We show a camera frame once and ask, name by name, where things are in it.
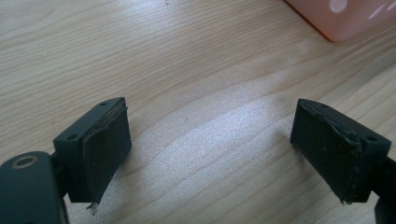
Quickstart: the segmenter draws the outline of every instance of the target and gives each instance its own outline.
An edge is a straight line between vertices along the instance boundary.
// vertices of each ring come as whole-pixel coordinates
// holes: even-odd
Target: wooden table
[[[126,97],[132,153],[71,223],[375,221],[289,136],[306,98],[396,142],[394,21],[332,43],[283,1],[5,0],[0,32],[1,163]]]

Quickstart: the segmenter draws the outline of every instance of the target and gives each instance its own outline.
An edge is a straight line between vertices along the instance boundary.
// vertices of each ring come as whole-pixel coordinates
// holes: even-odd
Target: screw hole
[[[28,167],[35,163],[38,160],[37,156],[25,156],[17,159],[12,163],[12,168],[14,169],[22,169]]]
[[[73,139],[75,139],[75,138],[77,138],[77,135],[76,134],[70,134],[69,136],[67,136],[67,140],[73,140]]]
[[[372,136],[368,136],[368,137],[366,137],[366,138],[367,138],[367,140],[372,141],[372,142],[375,142],[375,141],[376,141],[376,138],[374,138],[374,137],[372,137]]]

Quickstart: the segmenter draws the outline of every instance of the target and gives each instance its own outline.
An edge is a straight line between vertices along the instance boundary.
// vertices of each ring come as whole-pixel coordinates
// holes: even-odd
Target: white polka dot
[[[333,12],[342,12],[347,7],[347,0],[331,0],[330,9]]]
[[[388,7],[387,11],[391,11],[395,7],[396,7],[396,1],[394,1],[394,3],[392,3],[392,4],[390,4],[390,6]]]
[[[369,20],[371,20],[372,18],[378,16],[379,13],[381,13],[382,9],[384,8],[385,4],[382,5],[381,7],[377,8],[369,17]]]

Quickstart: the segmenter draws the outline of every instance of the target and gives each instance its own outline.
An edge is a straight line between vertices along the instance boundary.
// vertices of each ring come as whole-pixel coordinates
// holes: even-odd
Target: table surface
[[[132,152],[94,217],[66,202],[71,223],[373,223],[377,196],[342,205],[290,129],[306,98],[396,142],[395,87],[394,21],[333,43],[275,0],[0,6],[1,163],[129,106]]]

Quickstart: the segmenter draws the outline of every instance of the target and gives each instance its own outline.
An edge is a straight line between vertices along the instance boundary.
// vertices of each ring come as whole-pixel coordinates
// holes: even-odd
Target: pink container
[[[286,0],[332,41],[396,19],[396,0]]]

